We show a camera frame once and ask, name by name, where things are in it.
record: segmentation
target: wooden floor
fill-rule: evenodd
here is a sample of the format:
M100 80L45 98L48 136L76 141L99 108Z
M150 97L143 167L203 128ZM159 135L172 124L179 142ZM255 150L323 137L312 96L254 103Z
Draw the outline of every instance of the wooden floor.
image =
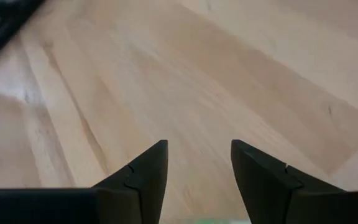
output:
M163 220L246 217L232 139L358 189L358 1L49 0L0 53L0 187L91 186L159 139Z

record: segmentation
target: black plastic part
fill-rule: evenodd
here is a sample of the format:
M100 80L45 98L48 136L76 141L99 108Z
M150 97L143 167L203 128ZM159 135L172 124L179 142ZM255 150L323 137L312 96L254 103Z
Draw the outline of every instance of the black plastic part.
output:
M0 50L45 0L0 0Z
M23 0L0 0L0 17L11 16L18 13L25 3Z
M234 175L252 224L358 223L358 192L346 192L240 141Z
M167 167L160 141L90 189L0 190L0 223L157 224Z
M238 140L231 161L252 224L284 223L291 193L302 186L286 174L286 164Z

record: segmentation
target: light wood surface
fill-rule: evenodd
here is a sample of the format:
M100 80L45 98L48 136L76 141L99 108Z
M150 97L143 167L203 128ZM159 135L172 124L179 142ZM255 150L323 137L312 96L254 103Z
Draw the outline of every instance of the light wood surface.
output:
M159 139L162 220L246 217L232 139L358 189L358 1L49 0L0 53L0 187L92 186Z

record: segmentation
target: black angular piece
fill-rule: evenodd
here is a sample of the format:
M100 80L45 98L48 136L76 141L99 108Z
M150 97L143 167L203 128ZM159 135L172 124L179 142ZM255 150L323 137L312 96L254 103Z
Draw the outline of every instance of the black angular piece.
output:
M0 50L45 0L0 0Z
M157 224L167 167L160 141L90 189L0 189L0 223Z
M161 140L94 187L122 187L139 193L143 223L158 223L168 172L168 141Z
M231 161L251 222L284 223L291 193L302 186L286 164L240 140L232 141Z
M231 159L253 224L358 223L358 192L346 192L240 141Z

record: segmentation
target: black pointed tip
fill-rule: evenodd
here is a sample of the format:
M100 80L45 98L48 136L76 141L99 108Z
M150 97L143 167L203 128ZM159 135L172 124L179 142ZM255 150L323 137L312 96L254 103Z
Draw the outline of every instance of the black pointed tip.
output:
M160 140L148 150L136 157L128 165L134 170L142 169L144 166L163 166L168 164L168 141Z
M231 161L237 186L252 223L283 220L288 196L299 183L286 164L240 140L233 140Z
M241 141L241 140L239 140L239 139L233 139L233 140L231 141L231 145L234 145L234 144L237 144L237 143L245 143L245 142L243 142L243 141Z

